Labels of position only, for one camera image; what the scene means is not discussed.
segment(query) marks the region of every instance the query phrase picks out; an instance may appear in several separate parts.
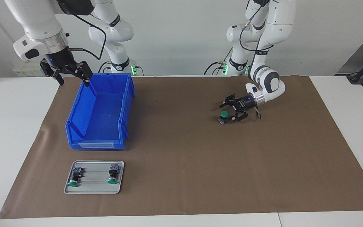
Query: metal tray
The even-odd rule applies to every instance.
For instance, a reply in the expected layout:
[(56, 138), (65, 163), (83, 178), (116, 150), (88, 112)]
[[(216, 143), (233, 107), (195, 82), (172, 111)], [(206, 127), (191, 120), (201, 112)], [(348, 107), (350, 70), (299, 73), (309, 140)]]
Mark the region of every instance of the metal tray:
[[(109, 184), (108, 172), (112, 164), (120, 167), (120, 173), (117, 176), (117, 184)], [(79, 178), (78, 187), (70, 187), (67, 183), (72, 177), (74, 167), (84, 168), (82, 178)], [(124, 162), (123, 161), (74, 161), (65, 182), (65, 194), (117, 194), (120, 192), (121, 182), (123, 179)]]

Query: white table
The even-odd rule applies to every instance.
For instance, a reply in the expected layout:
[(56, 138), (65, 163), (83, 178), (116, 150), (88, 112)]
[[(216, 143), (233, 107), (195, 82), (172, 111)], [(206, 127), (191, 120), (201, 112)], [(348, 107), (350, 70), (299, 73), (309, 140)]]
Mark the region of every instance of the white table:
[[(363, 88), (343, 77), (312, 82), (363, 168)], [(49, 78), (0, 79), (0, 210), (58, 89)], [(363, 226), (363, 211), (150, 217), (31, 218), (0, 220), (0, 226)]]

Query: green cap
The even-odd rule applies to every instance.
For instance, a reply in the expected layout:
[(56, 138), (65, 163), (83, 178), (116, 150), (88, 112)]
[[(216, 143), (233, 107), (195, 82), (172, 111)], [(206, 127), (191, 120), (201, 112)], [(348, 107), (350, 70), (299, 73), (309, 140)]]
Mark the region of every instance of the green cap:
[(78, 187), (78, 184), (74, 181), (70, 181), (66, 185), (68, 185), (69, 187)]
[(228, 113), (228, 111), (222, 111), (221, 112), (221, 117), (223, 117), (223, 118), (227, 118), (229, 116), (229, 113)]
[(117, 184), (117, 181), (115, 179), (109, 179), (107, 181), (107, 183), (109, 183), (109, 184)]

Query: blue box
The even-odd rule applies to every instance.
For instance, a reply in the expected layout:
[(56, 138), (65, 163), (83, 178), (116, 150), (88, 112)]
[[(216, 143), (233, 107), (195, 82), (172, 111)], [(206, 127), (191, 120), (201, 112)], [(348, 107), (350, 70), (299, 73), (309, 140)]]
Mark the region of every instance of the blue box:
[(94, 74), (89, 87), (81, 83), (65, 125), (69, 146), (75, 150), (124, 149), (134, 96), (128, 73)]

